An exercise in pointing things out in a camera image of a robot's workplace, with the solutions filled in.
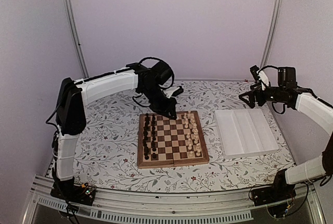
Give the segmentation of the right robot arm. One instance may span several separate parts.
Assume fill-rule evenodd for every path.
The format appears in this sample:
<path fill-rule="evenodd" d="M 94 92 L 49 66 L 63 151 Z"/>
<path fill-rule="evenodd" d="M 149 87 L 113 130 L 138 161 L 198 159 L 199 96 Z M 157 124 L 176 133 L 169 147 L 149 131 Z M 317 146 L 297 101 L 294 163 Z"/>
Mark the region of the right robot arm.
<path fill-rule="evenodd" d="M 240 94 L 239 99 L 250 108 L 263 106 L 265 103 L 272 105 L 281 103 L 285 113 L 287 108 L 296 110 L 307 116 L 306 123 L 315 129 L 322 129 L 321 137 L 327 135 L 326 143 L 320 142 L 324 150 L 318 157 L 306 160 L 288 169 L 279 170 L 270 186 L 257 188 L 254 186 L 249 191 L 249 199 L 255 206 L 266 205 L 291 199 L 290 203 L 268 208 L 268 213 L 275 219 L 291 216 L 296 211 L 291 211 L 294 206 L 297 184 L 310 184 L 319 182 L 320 186 L 326 185 L 332 179 L 332 105 L 318 97 L 312 89 L 298 85 L 294 67 L 274 67 L 277 70 L 277 86 L 272 86 L 265 68 L 254 65 L 250 72 L 255 80 L 250 90 Z"/>

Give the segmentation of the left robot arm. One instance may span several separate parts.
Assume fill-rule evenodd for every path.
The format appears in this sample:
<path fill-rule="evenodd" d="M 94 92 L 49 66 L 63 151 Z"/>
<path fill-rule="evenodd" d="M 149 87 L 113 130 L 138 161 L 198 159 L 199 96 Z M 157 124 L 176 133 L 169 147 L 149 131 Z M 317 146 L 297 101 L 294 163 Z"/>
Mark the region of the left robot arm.
<path fill-rule="evenodd" d="M 63 199 L 66 203 L 79 203 L 91 206 L 95 198 L 95 187 L 87 183 L 82 186 L 74 184 L 73 164 L 76 144 L 84 131 L 87 121 L 86 107 L 94 101 L 107 96 L 135 90 L 148 99 L 147 108 L 158 115 L 176 119 L 176 97 L 183 93 L 181 86 L 170 84 L 175 75 L 165 61 L 150 57 L 156 64 L 144 66 L 143 58 L 139 62 L 86 79 L 62 80 L 56 108 L 51 114 L 55 118 L 52 149 L 55 160 L 52 168 L 54 180 L 51 196 Z"/>

